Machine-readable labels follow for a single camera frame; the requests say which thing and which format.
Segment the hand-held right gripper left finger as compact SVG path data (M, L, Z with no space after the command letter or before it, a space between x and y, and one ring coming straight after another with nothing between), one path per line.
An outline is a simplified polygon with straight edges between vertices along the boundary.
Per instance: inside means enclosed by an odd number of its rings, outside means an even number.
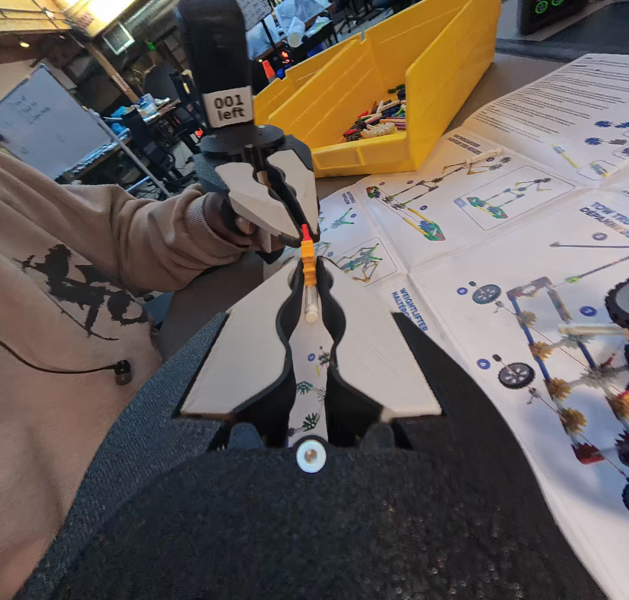
M181 407L216 420L287 420L295 403L289 340L302 317L296 259L228 311Z

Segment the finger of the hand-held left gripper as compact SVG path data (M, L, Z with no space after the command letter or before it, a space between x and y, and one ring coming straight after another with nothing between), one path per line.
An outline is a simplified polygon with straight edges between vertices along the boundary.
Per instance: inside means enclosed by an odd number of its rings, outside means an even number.
M216 166L215 172L226 186L232 209L257 226L263 248L271 247L272 237L285 245L299 245L301 232L295 217L271 187L257 180L250 164L229 162Z
M319 202L316 193L315 176L292 149L278 150L267 157L267 171L273 192L283 203L290 227L279 237L287 242L301 242L302 226L315 242L319 242Z

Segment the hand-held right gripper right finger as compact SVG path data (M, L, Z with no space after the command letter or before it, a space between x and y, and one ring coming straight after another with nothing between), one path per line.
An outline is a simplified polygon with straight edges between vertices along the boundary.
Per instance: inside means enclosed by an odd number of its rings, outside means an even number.
M323 324L333 340L328 416L368 422L441 415L442 408L394 314L327 258L317 259Z

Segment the person's left hand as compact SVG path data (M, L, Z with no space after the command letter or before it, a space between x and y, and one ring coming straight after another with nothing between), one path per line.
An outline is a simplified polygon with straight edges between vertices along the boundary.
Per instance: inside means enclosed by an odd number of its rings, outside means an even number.
M202 213L208 227L224 242L255 252L271 251L271 247L264 248L256 224L237 214L227 195L206 193Z

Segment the yellow plastic parts bin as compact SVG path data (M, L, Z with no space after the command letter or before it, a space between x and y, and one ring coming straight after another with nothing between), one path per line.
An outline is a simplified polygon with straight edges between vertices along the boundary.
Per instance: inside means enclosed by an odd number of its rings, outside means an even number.
M414 171L493 62L502 0L423 0L339 50L269 123L306 143L316 177ZM342 142L373 103L405 85L406 129Z
M283 79L276 79L254 97L254 117L256 124L268 124L271 114L281 107L291 96L302 88L319 70L321 70L344 46L352 40L361 40L363 34L357 33L323 52L290 67Z

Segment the pile of toy pieces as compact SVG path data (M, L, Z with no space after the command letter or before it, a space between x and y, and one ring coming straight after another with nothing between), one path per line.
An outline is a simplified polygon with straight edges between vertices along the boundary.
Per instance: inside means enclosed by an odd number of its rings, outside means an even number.
M375 101L370 109L361 112L337 141L351 143L386 137L406 131L406 88L399 84L388 89L387 100Z

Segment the white printed instruction sheet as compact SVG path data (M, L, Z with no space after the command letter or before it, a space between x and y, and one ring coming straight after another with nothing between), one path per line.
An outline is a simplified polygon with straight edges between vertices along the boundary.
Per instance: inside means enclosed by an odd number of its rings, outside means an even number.
M501 96L416 174L366 178L366 248L316 245L401 313L441 415L333 432L332 341L298 333L288 447L320 474L274 473L273 597L627 599L628 56L587 54Z

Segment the whiteboard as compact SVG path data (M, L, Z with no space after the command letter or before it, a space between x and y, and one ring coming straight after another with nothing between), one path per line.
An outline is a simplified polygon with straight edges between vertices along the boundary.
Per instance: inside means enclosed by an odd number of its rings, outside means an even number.
M1 137L13 156L51 179L112 140L46 66L1 100Z

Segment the person's beige hoodie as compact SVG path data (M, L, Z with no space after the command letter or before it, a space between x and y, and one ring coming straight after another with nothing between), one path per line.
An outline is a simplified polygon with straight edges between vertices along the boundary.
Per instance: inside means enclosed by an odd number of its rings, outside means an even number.
M61 186L1 154L2 599L38 565L107 431L160 366L137 300L158 290L128 290L68 245Z

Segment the toy wheel pair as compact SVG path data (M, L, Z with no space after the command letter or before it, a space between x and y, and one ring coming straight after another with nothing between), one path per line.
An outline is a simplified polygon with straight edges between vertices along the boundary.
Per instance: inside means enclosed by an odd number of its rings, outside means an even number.
M562 323L558 331L563 337L623 337L628 338L628 280L608 291L604 300L610 323Z

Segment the black flat panel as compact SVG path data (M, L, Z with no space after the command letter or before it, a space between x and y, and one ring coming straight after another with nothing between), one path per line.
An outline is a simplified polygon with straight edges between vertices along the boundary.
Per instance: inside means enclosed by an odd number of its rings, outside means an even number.
M628 0L596 1L530 35L518 27L518 0L503 3L496 52L567 63L585 54L628 54Z

